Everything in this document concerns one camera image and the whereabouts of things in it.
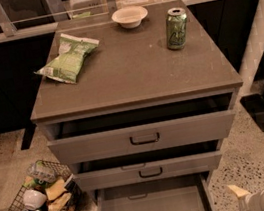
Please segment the white bowl in basket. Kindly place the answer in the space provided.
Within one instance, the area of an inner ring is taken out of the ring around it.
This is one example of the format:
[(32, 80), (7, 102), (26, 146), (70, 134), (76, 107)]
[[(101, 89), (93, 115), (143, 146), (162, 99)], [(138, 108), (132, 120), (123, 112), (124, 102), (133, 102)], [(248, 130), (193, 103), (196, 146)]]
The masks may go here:
[(47, 201), (47, 196), (37, 190), (25, 190), (22, 197), (23, 204), (28, 210), (37, 210)]

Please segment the white bowl on cabinet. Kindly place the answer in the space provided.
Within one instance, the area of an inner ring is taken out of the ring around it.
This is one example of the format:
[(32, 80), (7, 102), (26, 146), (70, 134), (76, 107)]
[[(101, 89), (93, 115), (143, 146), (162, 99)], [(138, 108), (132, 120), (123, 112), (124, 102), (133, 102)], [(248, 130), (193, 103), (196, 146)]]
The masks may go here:
[(142, 6), (129, 6), (118, 9), (112, 14), (111, 18), (123, 28), (131, 29), (139, 26), (147, 14), (147, 9)]

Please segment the grey drawer cabinet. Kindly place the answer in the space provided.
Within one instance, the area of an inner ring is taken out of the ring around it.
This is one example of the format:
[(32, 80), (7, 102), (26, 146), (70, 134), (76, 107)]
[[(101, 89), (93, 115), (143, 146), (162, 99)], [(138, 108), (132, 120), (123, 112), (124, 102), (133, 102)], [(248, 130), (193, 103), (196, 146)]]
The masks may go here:
[[(168, 48), (168, 8), (164, 2), (152, 4), (142, 24), (131, 30), (105, 15), (58, 26), (61, 34), (100, 43), (85, 59), (76, 84), (40, 84), (31, 117), (48, 142), (71, 134), (234, 111), (240, 76), (195, 18), (187, 22), (183, 49)], [(98, 192), (105, 189), (81, 188), (95, 204)]]

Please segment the grey top drawer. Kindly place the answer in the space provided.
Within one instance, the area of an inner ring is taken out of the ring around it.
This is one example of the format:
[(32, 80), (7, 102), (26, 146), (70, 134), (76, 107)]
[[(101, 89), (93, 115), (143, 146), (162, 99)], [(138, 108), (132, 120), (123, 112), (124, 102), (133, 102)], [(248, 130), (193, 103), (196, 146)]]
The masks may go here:
[(114, 158), (226, 138), (234, 115), (230, 109), (94, 134), (71, 134), (47, 145), (64, 164)]

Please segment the green soda can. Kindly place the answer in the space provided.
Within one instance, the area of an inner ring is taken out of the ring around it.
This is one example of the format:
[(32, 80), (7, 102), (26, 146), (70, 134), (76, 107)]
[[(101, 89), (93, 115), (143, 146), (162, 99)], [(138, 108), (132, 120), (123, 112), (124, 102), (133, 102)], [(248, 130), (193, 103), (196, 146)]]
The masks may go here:
[(182, 49), (185, 45), (187, 17), (184, 8), (170, 8), (166, 17), (167, 47), (171, 50)]

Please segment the yellow sponge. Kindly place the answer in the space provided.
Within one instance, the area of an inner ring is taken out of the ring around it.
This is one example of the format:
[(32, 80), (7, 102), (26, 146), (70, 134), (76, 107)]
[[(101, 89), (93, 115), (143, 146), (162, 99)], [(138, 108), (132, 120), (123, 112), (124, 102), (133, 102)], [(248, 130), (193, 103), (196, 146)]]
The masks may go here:
[(55, 199), (59, 198), (61, 194), (65, 193), (66, 189), (64, 187), (64, 184), (64, 180), (62, 178), (59, 178), (50, 187), (47, 187), (45, 189), (49, 201), (54, 201)]

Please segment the clear plastic bottle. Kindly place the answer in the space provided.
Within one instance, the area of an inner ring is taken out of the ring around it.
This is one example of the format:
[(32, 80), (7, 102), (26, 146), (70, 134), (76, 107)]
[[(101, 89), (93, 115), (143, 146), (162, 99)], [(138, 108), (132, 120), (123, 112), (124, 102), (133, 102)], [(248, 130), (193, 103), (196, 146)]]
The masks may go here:
[(27, 169), (27, 174), (33, 179), (37, 179), (39, 183), (52, 183), (56, 181), (56, 173), (53, 169), (44, 166), (41, 160), (36, 161)]

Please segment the grey middle drawer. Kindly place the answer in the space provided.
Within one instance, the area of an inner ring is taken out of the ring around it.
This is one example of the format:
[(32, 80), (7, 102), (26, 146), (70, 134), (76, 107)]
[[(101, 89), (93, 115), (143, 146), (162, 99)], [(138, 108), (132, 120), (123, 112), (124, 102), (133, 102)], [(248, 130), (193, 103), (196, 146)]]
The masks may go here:
[(179, 177), (216, 169), (222, 152), (216, 142), (153, 150), (82, 163), (75, 174), (85, 191)]

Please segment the grey bottom drawer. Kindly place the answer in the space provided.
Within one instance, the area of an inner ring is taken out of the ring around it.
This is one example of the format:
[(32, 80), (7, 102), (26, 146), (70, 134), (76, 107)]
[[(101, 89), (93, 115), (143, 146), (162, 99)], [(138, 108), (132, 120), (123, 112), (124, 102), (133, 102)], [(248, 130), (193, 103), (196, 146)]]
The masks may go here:
[(100, 190), (96, 198), (98, 211), (216, 211), (202, 174)]

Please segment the green chip bag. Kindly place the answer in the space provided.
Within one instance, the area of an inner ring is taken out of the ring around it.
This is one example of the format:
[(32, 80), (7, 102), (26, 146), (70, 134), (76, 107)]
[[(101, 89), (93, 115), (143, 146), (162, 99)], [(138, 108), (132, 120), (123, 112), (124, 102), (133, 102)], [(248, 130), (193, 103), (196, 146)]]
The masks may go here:
[(59, 39), (59, 55), (36, 72), (65, 84), (76, 84), (84, 59), (99, 45), (99, 40), (62, 33)]

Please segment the grey drawer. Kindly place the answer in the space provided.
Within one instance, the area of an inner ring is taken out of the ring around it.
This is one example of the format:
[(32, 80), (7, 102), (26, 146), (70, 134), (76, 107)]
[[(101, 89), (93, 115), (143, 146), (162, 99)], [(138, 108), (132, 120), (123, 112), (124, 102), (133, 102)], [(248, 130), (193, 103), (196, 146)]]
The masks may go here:
[(153, 150), (82, 163), (75, 174), (85, 191), (179, 177), (216, 169), (222, 152), (216, 142)]
[(230, 109), (94, 134), (71, 134), (47, 145), (64, 164), (114, 158), (226, 138), (234, 115)]
[(202, 174), (100, 190), (96, 198), (98, 211), (216, 211)]

